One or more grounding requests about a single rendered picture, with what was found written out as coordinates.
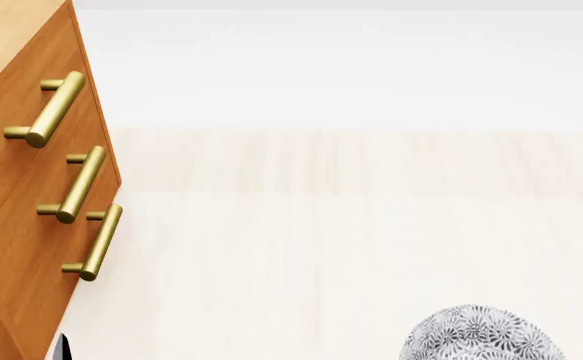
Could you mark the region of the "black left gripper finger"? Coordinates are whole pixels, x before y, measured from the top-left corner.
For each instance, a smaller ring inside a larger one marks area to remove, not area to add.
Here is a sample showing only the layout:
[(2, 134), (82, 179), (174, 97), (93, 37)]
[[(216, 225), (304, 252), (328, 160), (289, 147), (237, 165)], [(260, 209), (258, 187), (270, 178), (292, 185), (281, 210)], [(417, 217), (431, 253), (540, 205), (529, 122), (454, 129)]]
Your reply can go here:
[(52, 360), (73, 360), (68, 338), (63, 333), (58, 335)]

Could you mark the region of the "wooden drawer cabinet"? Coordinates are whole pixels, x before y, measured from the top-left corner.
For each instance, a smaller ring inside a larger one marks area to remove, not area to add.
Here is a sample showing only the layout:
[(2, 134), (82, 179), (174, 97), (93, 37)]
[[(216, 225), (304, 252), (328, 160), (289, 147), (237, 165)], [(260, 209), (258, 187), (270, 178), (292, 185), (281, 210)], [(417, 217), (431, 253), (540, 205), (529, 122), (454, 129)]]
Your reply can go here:
[[(40, 81), (70, 71), (86, 82), (47, 145), (6, 139), (54, 95)], [(106, 157), (75, 221), (37, 215), (62, 203), (81, 168), (66, 155), (94, 146)], [(73, 0), (0, 0), (0, 360), (44, 360), (79, 281), (61, 266), (84, 260), (97, 231), (86, 214), (107, 209), (120, 185)]]

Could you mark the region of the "floral patterned black white bowl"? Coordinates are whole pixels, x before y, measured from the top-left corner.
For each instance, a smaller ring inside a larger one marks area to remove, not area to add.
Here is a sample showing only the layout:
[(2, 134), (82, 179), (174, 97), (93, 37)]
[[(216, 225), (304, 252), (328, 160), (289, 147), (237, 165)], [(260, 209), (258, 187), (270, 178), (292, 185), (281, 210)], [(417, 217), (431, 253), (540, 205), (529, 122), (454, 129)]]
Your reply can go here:
[(406, 338), (398, 360), (566, 360), (549, 336), (510, 312), (460, 305), (430, 315)]

